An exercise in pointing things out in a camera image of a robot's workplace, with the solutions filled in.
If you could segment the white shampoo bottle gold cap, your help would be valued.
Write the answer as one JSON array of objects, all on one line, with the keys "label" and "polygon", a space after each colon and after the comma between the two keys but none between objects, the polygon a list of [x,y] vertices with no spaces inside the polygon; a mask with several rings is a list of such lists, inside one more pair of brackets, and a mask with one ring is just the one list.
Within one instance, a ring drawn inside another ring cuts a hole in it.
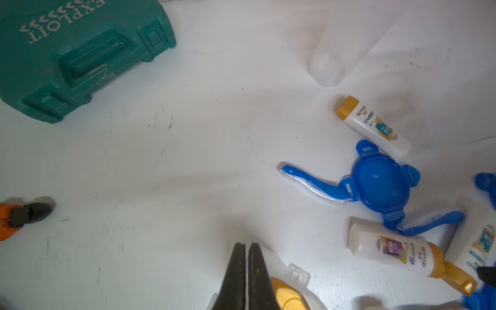
[{"label": "white shampoo bottle gold cap", "polygon": [[407,155],[412,148],[411,143],[390,127],[374,110],[352,96],[348,96],[343,101],[336,114],[396,161]]}]

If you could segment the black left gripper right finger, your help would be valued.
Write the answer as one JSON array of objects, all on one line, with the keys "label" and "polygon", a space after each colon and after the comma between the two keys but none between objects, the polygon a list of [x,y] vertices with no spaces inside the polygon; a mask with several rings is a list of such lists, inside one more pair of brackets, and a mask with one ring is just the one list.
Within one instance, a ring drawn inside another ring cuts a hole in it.
[{"label": "black left gripper right finger", "polygon": [[261,246],[257,243],[252,243],[249,248],[247,280],[249,310],[280,310]]}]

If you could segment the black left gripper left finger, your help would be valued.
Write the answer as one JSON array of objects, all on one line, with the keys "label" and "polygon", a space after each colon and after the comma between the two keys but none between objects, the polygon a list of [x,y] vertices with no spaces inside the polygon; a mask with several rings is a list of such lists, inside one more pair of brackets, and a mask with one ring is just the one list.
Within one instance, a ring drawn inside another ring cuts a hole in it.
[{"label": "black left gripper left finger", "polygon": [[243,310],[246,303],[246,248],[236,243],[211,309]]}]

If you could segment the white bottle angled gold cap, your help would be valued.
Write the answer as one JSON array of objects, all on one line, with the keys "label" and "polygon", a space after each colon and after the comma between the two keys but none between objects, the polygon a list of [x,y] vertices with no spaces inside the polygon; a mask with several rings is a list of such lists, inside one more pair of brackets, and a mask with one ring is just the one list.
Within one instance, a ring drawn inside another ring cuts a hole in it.
[{"label": "white bottle angled gold cap", "polygon": [[466,209],[444,257],[442,279],[455,290],[471,297],[481,281],[478,267],[495,263],[495,209],[473,203]]}]

